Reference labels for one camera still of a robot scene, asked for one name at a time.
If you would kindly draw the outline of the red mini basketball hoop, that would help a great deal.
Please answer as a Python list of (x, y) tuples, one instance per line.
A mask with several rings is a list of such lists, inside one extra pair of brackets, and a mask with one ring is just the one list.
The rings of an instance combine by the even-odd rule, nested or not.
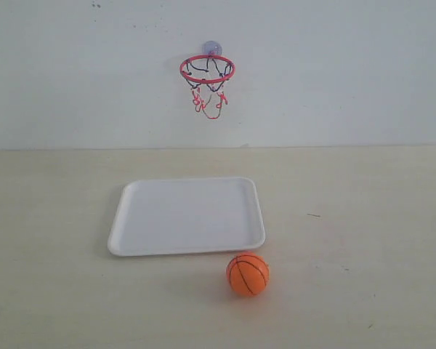
[(190, 88), (195, 112), (217, 120), (228, 104), (225, 86), (235, 75), (235, 63), (221, 55), (196, 55), (182, 61), (179, 72)]

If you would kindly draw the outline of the small orange toy basketball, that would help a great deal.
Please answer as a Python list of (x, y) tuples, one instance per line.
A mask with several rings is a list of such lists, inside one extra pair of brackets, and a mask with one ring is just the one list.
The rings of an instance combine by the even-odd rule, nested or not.
[(266, 289), (270, 268), (258, 254), (241, 252), (228, 263), (226, 276), (230, 288), (238, 296), (255, 297)]

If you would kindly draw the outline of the white rectangular plastic tray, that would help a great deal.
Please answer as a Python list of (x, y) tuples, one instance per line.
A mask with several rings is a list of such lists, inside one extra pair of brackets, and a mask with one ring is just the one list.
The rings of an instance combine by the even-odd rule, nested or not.
[(266, 240), (246, 177), (137, 180), (124, 186), (108, 250), (118, 257), (254, 250)]

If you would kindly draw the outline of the clear suction cup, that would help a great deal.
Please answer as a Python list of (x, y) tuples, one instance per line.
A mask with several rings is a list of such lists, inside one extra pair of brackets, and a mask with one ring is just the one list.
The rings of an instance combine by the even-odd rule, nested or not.
[(217, 41), (206, 41), (202, 45), (203, 55), (218, 55), (222, 54), (222, 46)]

